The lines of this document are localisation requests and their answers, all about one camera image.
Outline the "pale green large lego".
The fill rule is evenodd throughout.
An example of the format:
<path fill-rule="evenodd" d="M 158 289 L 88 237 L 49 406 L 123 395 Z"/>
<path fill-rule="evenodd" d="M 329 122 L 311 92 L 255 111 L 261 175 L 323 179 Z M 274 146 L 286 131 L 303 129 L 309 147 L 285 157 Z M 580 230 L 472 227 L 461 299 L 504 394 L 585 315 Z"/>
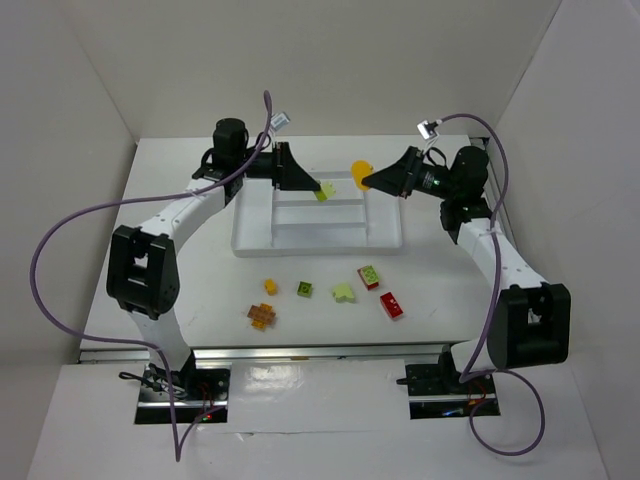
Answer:
<path fill-rule="evenodd" d="M 355 294 L 348 283 L 335 285 L 332 288 L 331 293 L 337 303 L 354 303 L 356 301 Z"/>

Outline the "orange yellow lego cross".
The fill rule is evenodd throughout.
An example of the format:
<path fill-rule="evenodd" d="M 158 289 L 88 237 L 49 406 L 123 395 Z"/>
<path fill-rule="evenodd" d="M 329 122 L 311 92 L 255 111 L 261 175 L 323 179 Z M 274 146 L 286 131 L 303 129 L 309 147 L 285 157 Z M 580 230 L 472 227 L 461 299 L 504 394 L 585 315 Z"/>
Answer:
<path fill-rule="evenodd" d="M 276 312 L 271 305 L 261 303 L 260 305 L 252 305 L 249 308 L 247 318 L 254 329 L 265 331 L 275 325 Z"/>

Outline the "red lego brick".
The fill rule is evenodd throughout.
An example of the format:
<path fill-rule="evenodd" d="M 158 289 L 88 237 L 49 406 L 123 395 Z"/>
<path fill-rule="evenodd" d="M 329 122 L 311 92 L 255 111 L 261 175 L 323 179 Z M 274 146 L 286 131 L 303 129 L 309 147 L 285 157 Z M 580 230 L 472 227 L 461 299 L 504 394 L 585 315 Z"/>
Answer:
<path fill-rule="evenodd" d="M 404 314 L 399 302 L 391 292 L 381 295 L 380 303 L 383 310 L 391 320 L 396 320 Z"/>

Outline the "yellow tall lego brick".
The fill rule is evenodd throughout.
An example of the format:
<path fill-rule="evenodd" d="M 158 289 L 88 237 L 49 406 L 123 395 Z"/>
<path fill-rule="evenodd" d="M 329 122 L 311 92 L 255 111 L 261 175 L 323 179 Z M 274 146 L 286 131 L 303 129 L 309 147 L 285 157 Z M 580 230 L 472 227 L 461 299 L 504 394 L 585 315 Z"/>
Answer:
<path fill-rule="evenodd" d="M 365 160 L 357 160 L 351 165 L 350 169 L 355 186 L 361 191 L 369 190 L 369 187 L 363 183 L 364 179 L 374 173 L 374 167 Z"/>

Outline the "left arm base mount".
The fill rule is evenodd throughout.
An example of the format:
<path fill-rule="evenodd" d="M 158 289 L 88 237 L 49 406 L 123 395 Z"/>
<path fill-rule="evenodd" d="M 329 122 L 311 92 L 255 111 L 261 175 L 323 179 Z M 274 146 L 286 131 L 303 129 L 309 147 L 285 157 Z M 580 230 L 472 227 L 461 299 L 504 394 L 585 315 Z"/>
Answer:
<path fill-rule="evenodd" d="M 190 424 L 201 415 L 201 423 L 226 423 L 230 377 L 229 368 L 197 369 L 189 386 L 175 387 L 176 422 Z M 136 425 L 171 423 L 169 388 L 166 381 L 156 379 L 149 367 L 146 367 L 140 375 L 120 372 L 118 378 L 136 382 L 139 385 L 134 417 Z"/>

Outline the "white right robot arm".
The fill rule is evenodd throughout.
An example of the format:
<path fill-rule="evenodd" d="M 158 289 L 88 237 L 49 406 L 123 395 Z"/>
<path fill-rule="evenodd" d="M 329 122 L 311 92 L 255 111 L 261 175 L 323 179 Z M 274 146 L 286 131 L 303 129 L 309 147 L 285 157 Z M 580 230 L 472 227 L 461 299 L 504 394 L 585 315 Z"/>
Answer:
<path fill-rule="evenodd" d="M 394 197 L 420 192 L 440 199 L 443 230 L 491 284 L 479 338 L 442 353 L 462 383 L 498 370 L 562 363 L 569 354 L 569 290 L 533 270 L 504 235 L 484 195 L 488 164 L 487 153 L 475 146 L 461 148 L 449 166 L 410 147 L 394 164 L 357 181 Z"/>

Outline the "red lego with green top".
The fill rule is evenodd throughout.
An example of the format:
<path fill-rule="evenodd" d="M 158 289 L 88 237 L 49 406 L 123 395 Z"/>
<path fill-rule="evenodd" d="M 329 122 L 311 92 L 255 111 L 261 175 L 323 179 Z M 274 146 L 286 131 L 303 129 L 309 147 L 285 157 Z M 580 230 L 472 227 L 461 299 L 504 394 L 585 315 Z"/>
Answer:
<path fill-rule="evenodd" d="M 380 286 L 380 277 L 372 265 L 360 267 L 357 273 L 368 291 L 377 289 Z"/>

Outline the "small yellow lego brick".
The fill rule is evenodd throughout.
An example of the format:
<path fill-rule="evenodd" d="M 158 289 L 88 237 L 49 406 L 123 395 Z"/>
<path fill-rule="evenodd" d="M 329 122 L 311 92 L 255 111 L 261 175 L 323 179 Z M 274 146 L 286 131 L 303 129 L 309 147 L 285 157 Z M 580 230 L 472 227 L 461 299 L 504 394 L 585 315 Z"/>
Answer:
<path fill-rule="evenodd" d="M 264 289 L 269 296 L 273 296 L 278 293 L 278 286 L 276 282 L 271 278 L 268 278 L 264 281 Z"/>

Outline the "light green lego brick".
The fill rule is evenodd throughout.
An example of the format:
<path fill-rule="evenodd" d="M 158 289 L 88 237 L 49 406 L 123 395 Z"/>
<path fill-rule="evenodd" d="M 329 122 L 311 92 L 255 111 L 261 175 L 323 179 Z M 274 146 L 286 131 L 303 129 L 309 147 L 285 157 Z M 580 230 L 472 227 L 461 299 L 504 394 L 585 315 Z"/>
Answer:
<path fill-rule="evenodd" d="M 315 191 L 314 194 L 319 202 L 325 202 L 336 195 L 336 190 L 331 182 L 323 181 L 320 183 L 319 189 Z"/>

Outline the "dark green lego brick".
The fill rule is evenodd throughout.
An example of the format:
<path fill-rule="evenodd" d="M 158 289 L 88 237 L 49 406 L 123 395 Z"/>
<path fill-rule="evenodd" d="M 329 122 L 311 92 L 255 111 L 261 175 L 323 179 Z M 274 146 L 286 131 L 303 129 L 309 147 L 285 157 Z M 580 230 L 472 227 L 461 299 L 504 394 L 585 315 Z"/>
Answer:
<path fill-rule="evenodd" d="M 304 298 L 310 298 L 312 296 L 312 292 L 313 292 L 313 285 L 309 282 L 305 282 L 305 281 L 300 281 L 298 284 L 298 288 L 297 288 L 297 295 L 304 297 Z"/>

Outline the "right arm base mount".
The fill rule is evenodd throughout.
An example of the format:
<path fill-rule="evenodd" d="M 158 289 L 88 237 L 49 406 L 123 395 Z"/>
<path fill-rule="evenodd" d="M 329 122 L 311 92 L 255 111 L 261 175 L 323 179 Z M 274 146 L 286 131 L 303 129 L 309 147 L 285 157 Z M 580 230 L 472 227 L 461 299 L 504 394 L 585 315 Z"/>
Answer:
<path fill-rule="evenodd" d="M 500 407 L 493 378 L 485 375 L 465 383 L 453 365 L 449 352 L 442 353 L 436 363 L 414 363 L 405 366 L 405 375 L 397 379 L 409 397 L 412 420 L 499 416 Z"/>

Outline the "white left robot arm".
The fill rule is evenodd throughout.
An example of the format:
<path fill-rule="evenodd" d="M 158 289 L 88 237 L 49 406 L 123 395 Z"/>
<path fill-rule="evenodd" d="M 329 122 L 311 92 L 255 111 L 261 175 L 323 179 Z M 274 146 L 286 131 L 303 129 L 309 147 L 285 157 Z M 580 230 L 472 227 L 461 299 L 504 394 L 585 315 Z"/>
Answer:
<path fill-rule="evenodd" d="M 283 191 L 317 192 L 320 184 L 294 159 L 286 142 L 264 149 L 269 137 L 249 142 L 245 123 L 217 122 L 212 146 L 205 151 L 183 197 L 142 224 L 121 225 L 111 237 L 106 290 L 128 312 L 148 345 L 156 382 L 188 391 L 195 385 L 196 364 L 184 340 L 174 305 L 180 292 L 178 254 L 192 235 L 223 211 L 245 179 L 269 180 Z"/>

